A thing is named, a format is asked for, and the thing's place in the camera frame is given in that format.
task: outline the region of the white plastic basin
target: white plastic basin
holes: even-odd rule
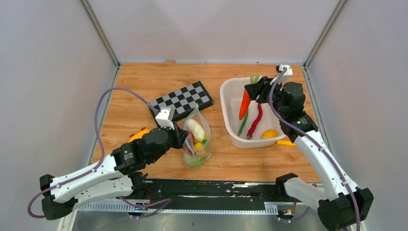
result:
[[[229,133],[232,144],[238,148],[256,148],[265,147],[274,144],[277,140],[285,137],[285,134],[280,129],[279,120],[273,114],[269,103],[263,103],[263,115],[261,121],[253,133],[250,140],[246,139],[247,132],[252,125],[252,122],[258,116],[258,103],[251,101],[249,105],[248,119],[243,127],[241,135],[238,137],[238,130],[241,126],[239,113],[242,101],[244,86],[249,84],[249,77],[246,78],[231,78],[221,85],[219,91],[221,97],[222,114],[224,116],[225,127]],[[270,139],[262,139],[262,133],[266,130],[274,129],[278,132],[278,137]]]

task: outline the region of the checkerboard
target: checkerboard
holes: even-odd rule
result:
[[[173,121],[177,122],[186,118],[193,108],[198,104],[198,109],[201,111],[213,105],[213,99],[203,84],[198,81],[186,87],[183,87],[170,94],[157,98],[149,102],[154,108],[160,110],[162,107],[170,107],[174,109]]]

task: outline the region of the orange carrot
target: orange carrot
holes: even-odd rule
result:
[[[251,103],[251,97],[249,97],[249,94],[246,90],[243,92],[243,97],[242,97],[242,102],[241,102],[241,108],[240,108],[240,120],[243,119],[245,116],[246,111],[248,111],[249,104]]]

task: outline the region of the red chili pepper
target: red chili pepper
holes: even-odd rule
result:
[[[241,108],[240,108],[240,120],[245,116],[246,111],[248,111],[249,104],[251,103],[251,97],[246,90],[243,91]]]
[[[255,128],[258,125],[258,123],[261,121],[261,118],[262,118],[262,107],[261,107],[261,104],[258,103],[258,117],[252,123],[251,128],[248,130],[248,134],[246,134],[246,138],[248,140],[252,138],[252,134],[254,133]]]

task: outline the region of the plastic bag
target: plastic bag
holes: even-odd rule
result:
[[[197,139],[194,139],[194,134],[191,130],[189,130],[187,123],[190,119],[194,119],[198,122],[198,124],[203,127],[205,132],[205,139],[201,142],[203,145],[201,148],[198,147],[201,145],[199,144]],[[194,108],[194,110],[189,114],[183,124],[180,126],[183,130],[189,131],[189,135],[187,136],[183,148],[181,149],[183,153],[183,161],[186,167],[188,168],[198,168],[201,166],[207,158],[210,157],[210,136],[211,136],[211,129],[208,125],[207,121],[201,115],[198,105]]]

